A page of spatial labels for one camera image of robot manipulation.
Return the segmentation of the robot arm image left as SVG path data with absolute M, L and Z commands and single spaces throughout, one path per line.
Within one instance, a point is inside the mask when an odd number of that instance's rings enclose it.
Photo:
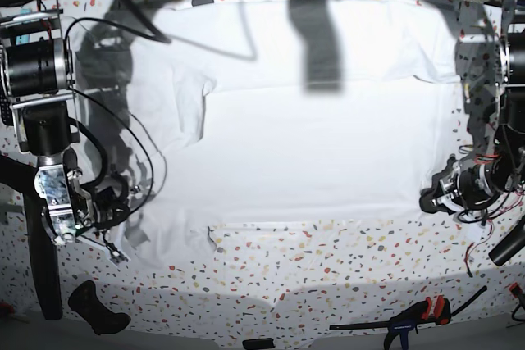
M 75 102 L 73 60 L 62 9 L 41 0 L 1 0 L 2 7 L 35 2 L 35 11 L 1 19 L 2 119 L 15 129 L 21 152 L 37 159 L 22 185 L 39 204 L 43 228 L 58 245 L 86 232 L 107 233 L 130 216 L 126 190 L 98 186 L 107 176 L 101 144 L 70 116 Z

